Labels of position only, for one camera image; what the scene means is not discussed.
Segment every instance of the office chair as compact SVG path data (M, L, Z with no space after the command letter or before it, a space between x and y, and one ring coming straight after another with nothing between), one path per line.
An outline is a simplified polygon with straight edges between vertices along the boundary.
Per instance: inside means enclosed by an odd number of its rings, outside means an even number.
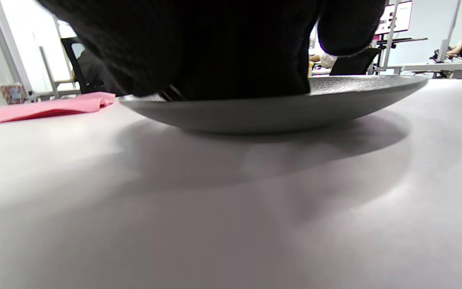
M365 75L380 52L379 48L367 48L357 55L340 57L336 60L329 75Z
M72 64L72 70L75 74L75 81L79 83L79 90L83 94L105 91L103 83L88 83L83 76L83 71L79 65L78 58L81 53L85 50L85 46L80 42L79 38L62 38L62 45L64 46L65 52L69 57Z

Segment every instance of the white table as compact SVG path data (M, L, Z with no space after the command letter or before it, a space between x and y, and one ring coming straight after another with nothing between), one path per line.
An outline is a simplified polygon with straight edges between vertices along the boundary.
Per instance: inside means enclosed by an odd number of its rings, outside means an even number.
M330 68L314 69L313 71L311 71L311 75L328 75L330 71Z
M453 71L454 78L462 79L462 62L402 64L388 69L394 69L396 74L400 74L401 71Z
M462 81L320 131L0 125L0 289L462 288Z

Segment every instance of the pink napkin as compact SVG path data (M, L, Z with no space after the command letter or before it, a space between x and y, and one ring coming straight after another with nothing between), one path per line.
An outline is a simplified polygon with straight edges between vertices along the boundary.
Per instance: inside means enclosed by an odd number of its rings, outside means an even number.
M113 104L114 94L90 93L75 98L0 106L0 123L41 117L93 113Z

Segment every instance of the monitor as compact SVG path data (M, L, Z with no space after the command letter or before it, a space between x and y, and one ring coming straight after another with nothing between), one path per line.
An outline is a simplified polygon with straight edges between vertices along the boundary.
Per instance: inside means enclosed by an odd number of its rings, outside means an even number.
M408 31L409 21L411 20L411 9L413 8L413 1L402 2L398 4L397 21L395 22L394 32ZM393 12L395 11L394 5L388 5L385 12L379 20L379 27L375 31L376 35L390 33L390 23L393 21Z

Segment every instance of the black sleeve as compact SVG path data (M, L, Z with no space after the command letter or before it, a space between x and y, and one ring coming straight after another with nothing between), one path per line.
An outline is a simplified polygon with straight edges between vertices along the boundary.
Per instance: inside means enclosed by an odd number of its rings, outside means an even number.
M372 40L385 0L39 0L69 22L122 90L175 86L185 99L309 91L308 38L354 54Z

